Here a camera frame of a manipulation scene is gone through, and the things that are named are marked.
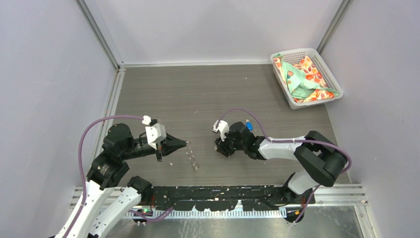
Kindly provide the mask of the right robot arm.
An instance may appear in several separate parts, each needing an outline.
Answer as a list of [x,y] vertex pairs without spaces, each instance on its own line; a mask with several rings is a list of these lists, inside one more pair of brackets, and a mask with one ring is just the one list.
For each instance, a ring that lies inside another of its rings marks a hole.
[[299,162],[303,169],[293,173],[280,190],[284,200],[292,204],[317,185],[332,187],[349,164],[344,153],[317,131],[290,139],[265,138],[255,136],[242,122],[228,125],[223,120],[216,121],[212,130],[219,134],[215,140],[217,152],[225,157],[242,151],[254,160]]

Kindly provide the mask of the white plastic basket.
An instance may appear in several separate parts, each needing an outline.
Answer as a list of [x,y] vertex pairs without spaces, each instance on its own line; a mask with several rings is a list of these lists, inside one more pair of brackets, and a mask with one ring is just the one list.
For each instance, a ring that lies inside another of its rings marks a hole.
[[291,109],[324,104],[344,93],[320,54],[313,48],[274,53],[273,72]]

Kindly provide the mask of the blue key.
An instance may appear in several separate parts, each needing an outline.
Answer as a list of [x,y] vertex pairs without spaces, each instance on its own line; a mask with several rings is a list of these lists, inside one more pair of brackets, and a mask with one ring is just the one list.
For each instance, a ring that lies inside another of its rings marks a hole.
[[253,131],[253,125],[248,119],[246,119],[246,127],[249,131]]

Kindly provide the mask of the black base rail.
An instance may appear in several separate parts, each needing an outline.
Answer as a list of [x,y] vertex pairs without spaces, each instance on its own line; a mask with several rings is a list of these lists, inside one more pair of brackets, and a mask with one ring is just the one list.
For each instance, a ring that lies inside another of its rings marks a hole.
[[291,200],[283,194],[283,189],[275,185],[235,185],[235,186],[155,186],[146,192],[140,205],[158,210],[172,207],[176,211],[232,211],[241,205],[244,211],[271,211],[281,206],[301,207],[310,198],[309,189]]

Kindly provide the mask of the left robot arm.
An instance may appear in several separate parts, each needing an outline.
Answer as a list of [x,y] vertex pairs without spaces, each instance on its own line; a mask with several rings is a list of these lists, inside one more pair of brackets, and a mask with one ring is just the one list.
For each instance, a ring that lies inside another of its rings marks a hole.
[[128,125],[114,124],[103,140],[103,151],[92,161],[84,176],[81,197],[69,219],[56,235],[57,238],[104,238],[123,216],[137,204],[147,205],[152,198],[152,184],[135,176],[130,179],[120,196],[105,210],[103,205],[129,171],[127,160],[156,155],[161,161],[188,145],[165,131],[156,120],[146,131],[134,138]]

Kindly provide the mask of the floral patterned cloth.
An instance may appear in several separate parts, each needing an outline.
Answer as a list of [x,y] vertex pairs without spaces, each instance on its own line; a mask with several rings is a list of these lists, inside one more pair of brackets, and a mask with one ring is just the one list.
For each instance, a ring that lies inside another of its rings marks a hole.
[[296,64],[286,62],[281,54],[276,54],[273,60],[296,103],[330,99],[340,95],[327,86],[322,74],[308,56]]

